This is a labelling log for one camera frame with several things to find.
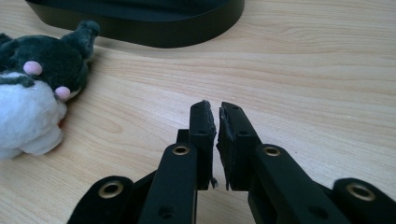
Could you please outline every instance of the black plastic part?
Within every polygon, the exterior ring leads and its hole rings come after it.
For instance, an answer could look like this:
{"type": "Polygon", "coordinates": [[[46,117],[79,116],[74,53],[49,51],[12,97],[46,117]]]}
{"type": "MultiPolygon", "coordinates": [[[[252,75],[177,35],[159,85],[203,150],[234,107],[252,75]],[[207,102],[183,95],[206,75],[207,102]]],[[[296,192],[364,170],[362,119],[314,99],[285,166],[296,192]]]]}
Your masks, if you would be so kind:
{"type": "Polygon", "coordinates": [[[396,222],[396,202],[362,180],[346,178],[335,181],[332,199],[353,223],[396,222]]]}
{"type": "Polygon", "coordinates": [[[82,20],[100,36],[156,48],[199,44],[231,28],[244,0],[26,0],[46,24],[74,30],[82,20]]]}
{"type": "Polygon", "coordinates": [[[243,109],[237,105],[222,103],[219,112],[219,150],[226,188],[249,189],[252,167],[249,160],[254,149],[261,143],[243,109]]]}
{"type": "Polygon", "coordinates": [[[276,223],[277,213],[271,204],[260,179],[254,176],[247,196],[247,202],[256,224],[276,223]]]}
{"type": "Polygon", "coordinates": [[[349,223],[282,147],[259,145],[251,160],[268,203],[276,210],[276,223],[349,223]]]}
{"type": "Polygon", "coordinates": [[[188,130],[178,130],[177,143],[192,144],[198,150],[198,190],[207,190],[210,182],[213,188],[217,184],[212,175],[215,137],[216,125],[210,103],[202,101],[192,105],[190,108],[190,128],[188,130]]]}
{"type": "Polygon", "coordinates": [[[195,223],[197,150],[173,144],[163,153],[139,224],[195,223]]]}
{"type": "Polygon", "coordinates": [[[82,197],[68,224],[128,223],[129,202],[134,183],[122,176],[109,176],[97,181],[82,197]]]}
{"type": "Polygon", "coordinates": [[[156,172],[154,171],[134,183],[134,193],[131,200],[128,202],[128,210],[125,210],[125,219],[131,220],[128,221],[128,223],[137,223],[139,220],[155,174],[156,172]]]}

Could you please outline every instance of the wooden table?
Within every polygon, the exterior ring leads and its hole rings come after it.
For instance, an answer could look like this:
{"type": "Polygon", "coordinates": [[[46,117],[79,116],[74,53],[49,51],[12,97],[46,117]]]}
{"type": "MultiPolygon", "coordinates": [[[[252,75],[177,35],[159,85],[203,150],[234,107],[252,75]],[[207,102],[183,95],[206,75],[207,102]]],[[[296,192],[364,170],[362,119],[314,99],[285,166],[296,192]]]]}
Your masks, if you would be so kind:
{"type": "MultiPolygon", "coordinates": [[[[0,0],[0,32],[69,31],[24,1],[0,0]]],[[[190,106],[244,108],[265,143],[317,182],[357,177],[396,199],[396,2],[247,0],[240,21],[192,47],[155,49],[99,37],[86,90],[68,104],[50,153],[0,161],[0,223],[65,223],[97,180],[157,169],[190,106]]],[[[200,191],[197,223],[254,223],[245,192],[200,191]]]]}

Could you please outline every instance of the stuffed animal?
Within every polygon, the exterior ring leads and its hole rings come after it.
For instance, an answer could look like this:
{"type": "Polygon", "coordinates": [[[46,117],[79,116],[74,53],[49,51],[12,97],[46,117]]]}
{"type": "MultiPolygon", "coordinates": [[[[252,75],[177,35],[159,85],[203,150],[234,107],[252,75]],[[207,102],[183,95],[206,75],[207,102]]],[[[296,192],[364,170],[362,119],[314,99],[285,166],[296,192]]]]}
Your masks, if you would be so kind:
{"type": "Polygon", "coordinates": [[[0,159],[58,146],[65,102],[86,84],[99,25],[82,21],[61,39],[0,34],[0,159]]]}

